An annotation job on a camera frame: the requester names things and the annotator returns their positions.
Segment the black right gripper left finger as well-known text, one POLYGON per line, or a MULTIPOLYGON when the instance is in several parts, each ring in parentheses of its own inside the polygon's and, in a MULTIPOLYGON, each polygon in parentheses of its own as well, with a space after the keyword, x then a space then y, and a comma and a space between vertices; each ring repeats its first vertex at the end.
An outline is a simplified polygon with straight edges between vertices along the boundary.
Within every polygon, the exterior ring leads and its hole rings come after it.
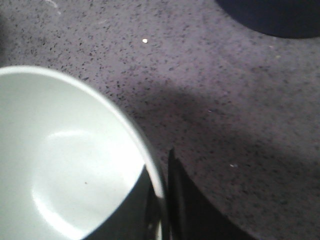
POLYGON ((144 211, 144 239, 162 240, 162 215, 158 198, 155 194, 150 177, 149 187, 146 195, 146 205, 144 211))

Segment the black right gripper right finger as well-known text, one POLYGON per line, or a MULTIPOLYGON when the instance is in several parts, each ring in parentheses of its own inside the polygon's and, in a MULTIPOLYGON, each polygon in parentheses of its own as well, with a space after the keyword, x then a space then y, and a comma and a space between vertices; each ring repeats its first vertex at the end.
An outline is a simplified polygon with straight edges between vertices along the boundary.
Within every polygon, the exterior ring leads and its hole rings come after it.
POLYGON ((174 240, 251 240, 190 179, 174 149, 168 155, 168 213, 174 240))

